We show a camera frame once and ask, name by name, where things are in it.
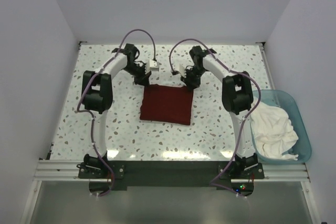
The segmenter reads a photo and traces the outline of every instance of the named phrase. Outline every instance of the laundry basket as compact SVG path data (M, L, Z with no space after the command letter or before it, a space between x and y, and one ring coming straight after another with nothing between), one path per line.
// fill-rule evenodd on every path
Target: laundry basket
M253 95L258 97L258 91L254 91ZM253 138L253 144L256 149L256 153L261 161L267 163L282 165L282 164L300 164L305 163L311 156L311 145L308 139L305 125L303 124L300 111L295 103L295 100L288 93L280 90L262 90L261 91L261 101L269 106L277 106L284 109L292 122L294 131L298 135L299 139L296 144L288 151L289 154L298 154L298 160L281 160L273 159L262 156Z

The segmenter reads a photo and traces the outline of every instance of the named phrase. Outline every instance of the red towel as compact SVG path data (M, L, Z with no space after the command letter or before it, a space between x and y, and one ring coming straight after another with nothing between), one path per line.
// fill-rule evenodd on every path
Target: red towel
M193 95L187 87L149 85L144 88L140 120L190 125Z

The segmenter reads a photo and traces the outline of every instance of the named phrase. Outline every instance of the speckled white tabletop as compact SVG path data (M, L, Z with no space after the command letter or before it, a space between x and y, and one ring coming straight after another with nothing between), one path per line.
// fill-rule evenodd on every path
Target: speckled white tabletop
M188 55L192 45L176 48L174 65L192 65ZM152 58L152 45L136 45L139 60ZM168 55L173 45L157 45L160 71L153 72L151 84L181 86L179 76L170 73ZM269 89L269 81L259 46L208 45L232 69L247 71L260 85ZM105 62L118 45L82 45L73 72L50 159L83 159L90 145L90 120L87 114L75 113L81 95L82 75ZM143 87L133 85L132 77L121 71L112 80L113 105L106 125L109 156L116 160L229 160L235 147L231 118L222 105L222 84L211 73L201 78L194 91L191 126L140 121Z

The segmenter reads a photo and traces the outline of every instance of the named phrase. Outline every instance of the white cloth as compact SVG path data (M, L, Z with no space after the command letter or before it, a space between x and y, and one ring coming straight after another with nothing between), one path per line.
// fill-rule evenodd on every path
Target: white cloth
M285 110L261 102L251 114L251 128L262 156L298 160L298 155L285 154L299 139Z

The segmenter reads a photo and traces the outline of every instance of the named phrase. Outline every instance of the white enclosure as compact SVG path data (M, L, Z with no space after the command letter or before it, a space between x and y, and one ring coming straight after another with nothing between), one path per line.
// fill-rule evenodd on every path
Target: white enclosure
M171 44L266 42L275 87L296 100L322 220L336 222L336 0L0 0L0 223L19 223L54 138L78 42L118 44L134 28ZM148 44L142 34L132 42Z

